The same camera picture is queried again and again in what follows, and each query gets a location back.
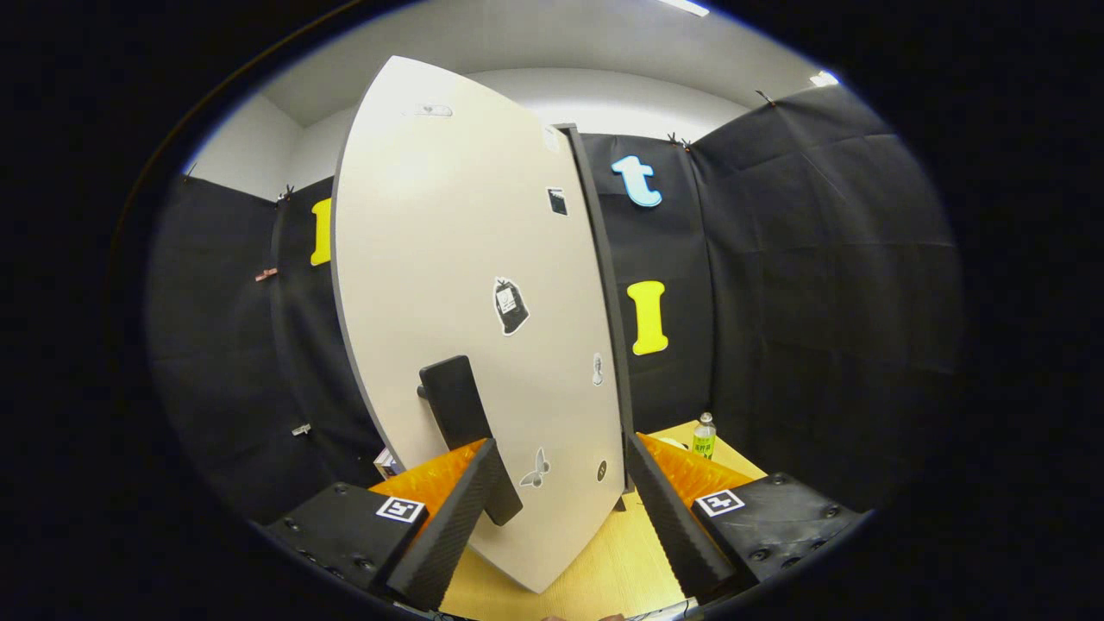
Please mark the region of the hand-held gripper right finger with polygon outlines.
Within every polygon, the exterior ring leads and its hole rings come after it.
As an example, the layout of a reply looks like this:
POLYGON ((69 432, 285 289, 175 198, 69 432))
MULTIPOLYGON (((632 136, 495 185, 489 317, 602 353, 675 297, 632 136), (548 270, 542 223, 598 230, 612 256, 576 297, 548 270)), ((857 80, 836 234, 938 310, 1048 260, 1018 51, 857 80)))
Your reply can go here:
POLYGON ((675 580, 698 604, 788 580, 866 525, 784 472, 753 477, 640 433, 624 445, 675 580))

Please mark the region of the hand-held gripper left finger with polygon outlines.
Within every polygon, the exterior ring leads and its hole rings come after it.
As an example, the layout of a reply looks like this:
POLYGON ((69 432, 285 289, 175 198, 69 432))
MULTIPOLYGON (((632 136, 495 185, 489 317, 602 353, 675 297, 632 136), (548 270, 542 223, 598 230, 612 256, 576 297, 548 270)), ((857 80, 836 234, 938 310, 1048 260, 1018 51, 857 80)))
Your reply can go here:
POLYGON ((500 480, 498 444, 480 439, 369 488, 329 485, 263 536, 347 593, 437 609, 500 480))

